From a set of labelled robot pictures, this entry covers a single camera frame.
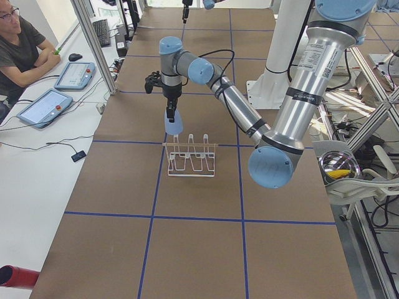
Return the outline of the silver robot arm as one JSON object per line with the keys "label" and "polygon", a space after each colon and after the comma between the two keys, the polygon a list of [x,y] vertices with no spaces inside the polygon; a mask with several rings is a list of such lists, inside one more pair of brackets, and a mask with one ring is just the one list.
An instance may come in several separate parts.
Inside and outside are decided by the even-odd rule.
{"label": "silver robot arm", "polygon": [[[223,0],[202,0],[204,8],[207,10],[214,8],[215,4],[219,2],[223,2]],[[190,13],[190,6],[193,5],[193,0],[182,0],[182,4],[183,4],[182,21],[184,24],[186,24]]]}
{"label": "silver robot arm", "polygon": [[183,47],[160,40],[157,84],[167,98],[165,130],[183,130],[177,109],[182,80],[205,85],[256,145],[248,168],[266,188],[286,185],[302,156],[302,139],[346,49],[364,40],[375,1],[283,1],[264,73],[243,95],[224,70]]}

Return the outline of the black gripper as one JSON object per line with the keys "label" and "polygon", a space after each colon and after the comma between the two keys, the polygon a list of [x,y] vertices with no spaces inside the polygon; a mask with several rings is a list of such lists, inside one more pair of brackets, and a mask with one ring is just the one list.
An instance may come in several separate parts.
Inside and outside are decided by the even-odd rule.
{"label": "black gripper", "polygon": [[169,122],[175,121],[175,108],[177,107],[178,98],[182,94],[182,84],[175,86],[164,85],[163,95],[167,99],[166,118]]}
{"label": "black gripper", "polygon": [[190,13],[190,6],[192,5],[192,0],[182,0],[182,4],[183,4],[182,21],[184,24],[186,24]]}

